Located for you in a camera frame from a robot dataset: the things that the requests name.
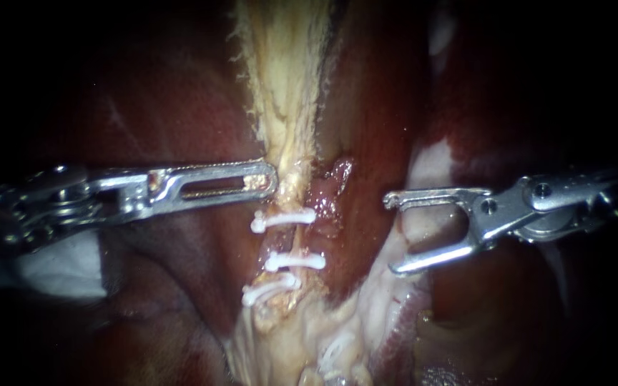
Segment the left arm instrument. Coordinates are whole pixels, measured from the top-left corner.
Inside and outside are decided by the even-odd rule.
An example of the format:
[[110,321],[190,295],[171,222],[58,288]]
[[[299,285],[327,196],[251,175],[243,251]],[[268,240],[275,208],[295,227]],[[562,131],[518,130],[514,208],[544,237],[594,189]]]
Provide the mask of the left arm instrument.
[[57,165],[0,185],[0,245],[31,253],[87,230],[125,224],[149,209],[149,177],[139,169]]

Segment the left arm instrument jaw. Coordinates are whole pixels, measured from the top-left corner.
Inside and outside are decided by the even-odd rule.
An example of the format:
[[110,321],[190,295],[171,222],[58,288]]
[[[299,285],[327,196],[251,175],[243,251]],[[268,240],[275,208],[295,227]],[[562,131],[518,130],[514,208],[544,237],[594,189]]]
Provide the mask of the left arm instrument jaw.
[[263,200],[278,187],[273,165],[263,160],[161,169],[150,194],[149,216]]

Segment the right arm instrument jaw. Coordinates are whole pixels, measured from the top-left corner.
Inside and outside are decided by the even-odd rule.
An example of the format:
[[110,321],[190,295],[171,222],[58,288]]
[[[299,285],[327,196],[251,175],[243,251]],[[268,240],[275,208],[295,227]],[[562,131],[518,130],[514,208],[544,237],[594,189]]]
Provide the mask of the right arm instrument jaw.
[[443,187],[391,191],[383,197],[386,209],[408,210],[416,207],[455,204],[467,210],[479,197],[487,197],[490,189],[479,187]]
[[405,254],[400,262],[390,263],[388,268],[397,277],[408,277],[420,274],[432,267],[455,262],[479,252],[493,249],[495,246],[495,242],[475,243],[471,240],[462,240],[435,250]]

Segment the right arm instrument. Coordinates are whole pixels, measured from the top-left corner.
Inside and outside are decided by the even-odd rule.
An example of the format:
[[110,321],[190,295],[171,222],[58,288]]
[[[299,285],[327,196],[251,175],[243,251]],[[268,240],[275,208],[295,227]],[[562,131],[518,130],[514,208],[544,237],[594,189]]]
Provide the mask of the right arm instrument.
[[521,177],[470,203],[466,246],[479,251],[505,236],[536,243],[593,232],[618,215],[617,191],[616,169]]

